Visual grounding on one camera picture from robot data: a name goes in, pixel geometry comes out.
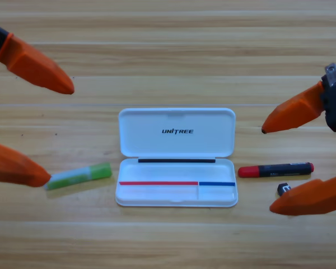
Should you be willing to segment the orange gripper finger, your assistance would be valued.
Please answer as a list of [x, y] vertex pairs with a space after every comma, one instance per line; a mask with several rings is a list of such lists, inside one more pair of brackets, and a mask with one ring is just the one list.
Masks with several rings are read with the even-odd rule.
[[314, 179], [284, 192], [269, 207], [287, 216], [321, 215], [336, 210], [336, 177]]
[[0, 144], [0, 182], [42, 187], [51, 175], [26, 155]]

